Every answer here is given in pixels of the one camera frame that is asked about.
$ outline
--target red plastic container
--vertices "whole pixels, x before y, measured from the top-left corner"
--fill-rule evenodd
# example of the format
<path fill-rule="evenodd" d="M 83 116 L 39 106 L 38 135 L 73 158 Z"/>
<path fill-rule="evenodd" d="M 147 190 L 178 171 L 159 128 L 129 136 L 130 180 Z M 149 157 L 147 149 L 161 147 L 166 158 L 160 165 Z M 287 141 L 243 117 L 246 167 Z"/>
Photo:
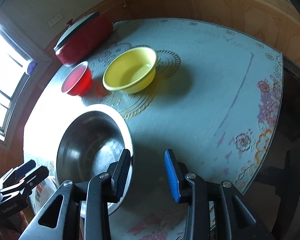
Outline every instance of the red plastic container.
<path fill-rule="evenodd" d="M 75 23 L 70 20 L 66 25 L 69 28 L 61 36 L 54 51 L 58 59 L 67 66 L 82 60 L 113 30 L 112 23 L 99 12 L 89 14 Z"/>
<path fill-rule="evenodd" d="M 78 64 L 66 77 L 61 91 L 71 96 L 83 96 L 92 86 L 92 73 L 88 61 Z"/>

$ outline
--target floral pattern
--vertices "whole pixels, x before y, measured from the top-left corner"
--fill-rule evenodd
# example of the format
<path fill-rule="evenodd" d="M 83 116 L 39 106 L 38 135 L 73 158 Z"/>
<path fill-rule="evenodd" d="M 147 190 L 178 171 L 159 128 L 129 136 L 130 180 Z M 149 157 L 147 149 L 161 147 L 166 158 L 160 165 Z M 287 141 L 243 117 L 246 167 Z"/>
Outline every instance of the floral pattern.
<path fill-rule="evenodd" d="M 269 86 L 267 80 L 259 81 L 258 87 L 260 88 L 261 92 L 263 92 L 263 93 L 268 93 L 270 91 L 270 86 Z"/>
<path fill-rule="evenodd" d="M 162 19 L 162 18 L 158 18 L 157 20 L 156 20 L 156 22 L 160 22 L 160 23 L 165 23 L 165 22 L 167 22 L 168 21 L 168 19 Z"/>
<path fill-rule="evenodd" d="M 270 53 L 266 53 L 265 55 L 266 55 L 267 59 L 274 60 L 274 57 Z"/>
<path fill-rule="evenodd" d="M 232 32 L 231 30 L 226 30 L 226 33 L 229 35 L 234 35 L 234 32 Z"/>
<path fill-rule="evenodd" d="M 106 61 L 110 55 L 111 55 L 111 52 L 110 52 L 110 51 L 107 51 L 107 52 L 103 53 L 103 54 L 99 57 L 99 61 Z"/>
<path fill-rule="evenodd" d="M 137 236 L 138 240 L 167 240 L 168 232 L 178 226 L 186 216 L 186 207 L 164 208 L 147 214 L 143 219 L 134 224 L 128 231 L 128 236 Z M 156 226 L 148 234 L 144 234 L 148 228 Z M 181 239 L 184 231 L 176 232 L 174 239 Z"/>
<path fill-rule="evenodd" d="M 241 133 L 235 138 L 235 146 L 240 152 L 250 149 L 250 143 L 251 138 L 245 133 Z"/>
<path fill-rule="evenodd" d="M 260 48 L 263 49 L 265 46 L 263 46 L 263 44 L 261 44 L 260 42 L 256 42 L 256 45 Z"/>
<path fill-rule="evenodd" d="M 270 146 L 274 129 L 277 123 L 277 116 L 280 110 L 281 97 L 282 97 L 282 58 L 277 56 L 274 58 L 271 54 L 266 53 L 269 60 L 275 60 L 273 75 L 270 75 L 270 80 L 261 80 L 258 82 L 260 89 L 260 104 L 258 118 L 259 135 L 255 142 L 256 153 L 254 161 L 249 160 L 247 166 L 241 168 L 234 185 L 244 192 L 250 184 L 253 176 L 257 173 L 260 164 L 266 156 L 266 152 Z M 245 144 L 240 144 L 241 149 L 245 149 Z"/>

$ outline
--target wooden wall panel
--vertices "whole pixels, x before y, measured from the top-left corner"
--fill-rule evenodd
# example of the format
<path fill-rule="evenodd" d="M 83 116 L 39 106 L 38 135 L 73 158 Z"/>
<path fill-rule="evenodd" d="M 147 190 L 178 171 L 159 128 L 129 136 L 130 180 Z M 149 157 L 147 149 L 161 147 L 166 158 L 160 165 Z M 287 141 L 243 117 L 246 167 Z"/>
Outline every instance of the wooden wall panel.
<path fill-rule="evenodd" d="M 285 36 L 286 49 L 283 54 L 300 67 L 300 26 L 288 21 Z"/>
<path fill-rule="evenodd" d="M 238 0 L 244 13 L 243 32 L 278 48 L 279 36 L 284 35 L 287 18 L 253 0 Z"/>
<path fill-rule="evenodd" d="M 136 17 L 132 11 L 131 4 L 127 3 L 125 8 L 123 8 L 123 5 L 124 2 L 122 1 L 102 13 L 104 13 L 111 22 L 135 19 Z"/>
<path fill-rule="evenodd" d="M 234 28 L 234 0 L 192 0 L 197 20 Z"/>
<path fill-rule="evenodd" d="M 128 0 L 137 19 L 173 17 L 195 19 L 191 0 Z"/>

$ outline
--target window frame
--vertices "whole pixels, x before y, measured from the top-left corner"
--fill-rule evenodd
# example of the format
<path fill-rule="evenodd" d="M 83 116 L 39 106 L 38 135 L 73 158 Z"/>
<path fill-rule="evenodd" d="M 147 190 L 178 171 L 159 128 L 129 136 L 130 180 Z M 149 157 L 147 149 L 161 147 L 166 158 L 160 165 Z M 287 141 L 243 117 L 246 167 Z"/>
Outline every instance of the window frame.
<path fill-rule="evenodd" d="M 4 34 L 3 38 L 5 40 L 9 38 L 11 42 L 14 43 L 14 49 L 17 46 L 20 51 L 24 53 L 21 54 L 21 56 L 28 55 L 28 57 L 37 62 L 37 66 L 31 75 L 29 76 L 24 73 L 20 79 L 18 86 L 11 96 L 9 114 L 6 114 L 4 120 L 5 129 L 3 131 L 3 128 L 0 128 L 0 148 L 9 150 L 23 109 L 33 90 L 39 85 L 40 78 L 51 65 L 52 60 L 48 54 L 42 49 L 39 49 L 0 8 L 0 35 L 2 35 L 2 33 Z"/>
<path fill-rule="evenodd" d="M 10 45 L 13 47 L 13 49 L 20 55 L 22 56 L 24 59 L 26 60 L 30 60 L 31 57 L 26 53 L 24 52 L 8 35 L 7 33 L 5 33 L 3 30 L 2 30 L 2 25 L 0 24 L 0 36 Z M 16 104 L 16 101 L 21 93 L 21 90 L 22 88 L 24 87 L 24 85 L 26 84 L 27 80 L 28 80 L 28 75 L 26 73 L 24 73 L 22 75 L 22 77 L 20 78 L 19 82 L 18 82 L 18 85 L 16 86 L 12 96 L 8 96 L 7 94 L 5 94 L 2 90 L 0 90 L 0 94 L 2 94 L 5 98 L 9 99 L 10 100 L 10 104 L 8 107 L 2 105 L 0 103 L 0 105 L 2 105 L 4 108 L 7 109 L 7 112 L 6 112 L 6 115 L 5 115 L 5 118 L 4 118 L 4 121 L 3 121 L 3 125 L 2 127 L 0 126 L 0 135 L 2 136 L 5 136 L 6 134 L 6 131 L 7 131 L 7 127 L 8 127 L 8 124 L 9 124 L 9 120 L 10 120 L 10 117 L 11 117 L 11 114 L 12 114 L 12 111 L 13 111 L 13 108 Z"/>

